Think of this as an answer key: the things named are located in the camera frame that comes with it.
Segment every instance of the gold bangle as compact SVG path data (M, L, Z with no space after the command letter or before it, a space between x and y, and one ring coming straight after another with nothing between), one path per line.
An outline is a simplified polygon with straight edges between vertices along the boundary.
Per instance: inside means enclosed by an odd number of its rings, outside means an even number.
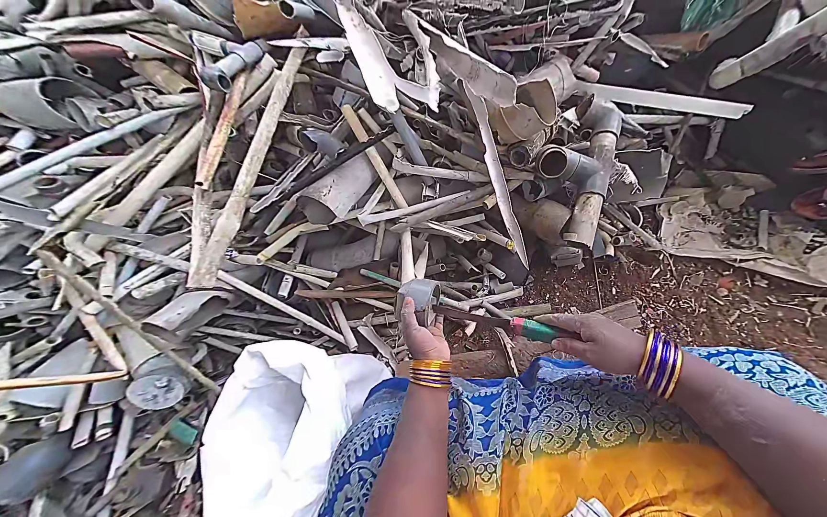
M640 360L640 367L639 370L637 370L637 377L639 377L640 380L644 380L643 370L646 369L646 360L649 357L649 352L652 350L652 337L655 335L655 333L656 329L651 328L649 330L649 335L647 335L646 338L646 348L643 350L643 358Z
M665 399L669 400L672 398L672 394L675 393L675 384L678 383L678 377L682 374L682 359L684 358L684 350L682 347L678 347L678 364L675 366L675 374L672 375L672 382L669 383L669 388L665 390Z
M451 370L449 360L412 360L410 381L421 386L448 388L452 384Z
M411 361L411 368L417 370L452 371L451 360L417 359Z

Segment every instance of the dirt ground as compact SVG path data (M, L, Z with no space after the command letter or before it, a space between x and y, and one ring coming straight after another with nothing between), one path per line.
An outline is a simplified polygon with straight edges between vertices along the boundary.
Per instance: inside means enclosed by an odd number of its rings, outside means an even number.
M595 278L598 277L598 289ZM827 306L813 312L810 298L827 289L782 281L719 260L670 258L632 250L626 263L536 270L525 295L508 305L551 303L556 311L595 311L636 299L644 323L685 346L741 346L776 350L827 381ZM449 341L453 353L499 348L478 331Z

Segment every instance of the bangle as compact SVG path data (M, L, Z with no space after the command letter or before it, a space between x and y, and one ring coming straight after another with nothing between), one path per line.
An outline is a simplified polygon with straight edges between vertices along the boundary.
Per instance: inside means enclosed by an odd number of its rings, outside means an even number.
M682 372L682 359L680 346L661 332L650 330L637 378L650 392L669 399Z
M410 382L428 387L449 387L452 384L452 363L448 360L413 360Z

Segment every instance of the yellow fabric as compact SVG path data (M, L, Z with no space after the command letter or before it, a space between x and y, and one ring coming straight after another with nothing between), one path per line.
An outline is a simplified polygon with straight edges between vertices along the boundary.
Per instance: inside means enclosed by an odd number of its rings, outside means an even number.
M576 498L614 517L770 517L777 513L716 446L647 442L531 463L503 460L500 489L448 496L450 517L563 517Z

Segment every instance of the green knife handle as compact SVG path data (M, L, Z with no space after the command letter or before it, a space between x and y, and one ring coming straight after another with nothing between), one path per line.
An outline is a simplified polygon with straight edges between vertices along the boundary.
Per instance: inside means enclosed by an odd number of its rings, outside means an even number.
M515 335L522 336L530 341L550 343L558 337L568 335L567 332L556 326L549 326L523 317L514 317L510 321L510 325Z

